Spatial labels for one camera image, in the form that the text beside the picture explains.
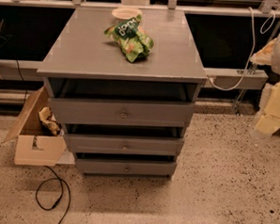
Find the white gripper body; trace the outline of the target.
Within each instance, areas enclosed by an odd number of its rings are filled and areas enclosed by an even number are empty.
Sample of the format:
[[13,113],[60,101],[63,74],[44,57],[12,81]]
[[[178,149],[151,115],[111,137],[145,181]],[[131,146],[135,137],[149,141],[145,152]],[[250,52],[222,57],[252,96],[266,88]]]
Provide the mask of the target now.
[[250,61],[260,66],[271,65],[272,53],[275,43],[276,39],[270,40],[263,48],[261,48],[250,57]]

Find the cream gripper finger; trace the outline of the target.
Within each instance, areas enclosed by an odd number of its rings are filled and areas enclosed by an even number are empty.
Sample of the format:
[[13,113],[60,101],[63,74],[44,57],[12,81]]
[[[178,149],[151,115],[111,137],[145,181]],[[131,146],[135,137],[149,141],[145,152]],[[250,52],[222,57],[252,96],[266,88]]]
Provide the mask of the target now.
[[280,82],[262,89],[259,111],[254,117],[255,136],[271,136],[280,129]]

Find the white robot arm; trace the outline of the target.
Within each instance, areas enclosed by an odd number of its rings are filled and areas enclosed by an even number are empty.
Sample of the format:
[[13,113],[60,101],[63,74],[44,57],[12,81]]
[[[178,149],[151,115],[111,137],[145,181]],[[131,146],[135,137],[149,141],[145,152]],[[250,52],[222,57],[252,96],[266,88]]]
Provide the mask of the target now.
[[[254,53],[250,61],[257,65],[270,65],[280,76],[280,33],[263,49]],[[262,90],[259,111],[255,117],[253,131],[257,135],[270,136],[280,129],[280,82],[267,84]]]

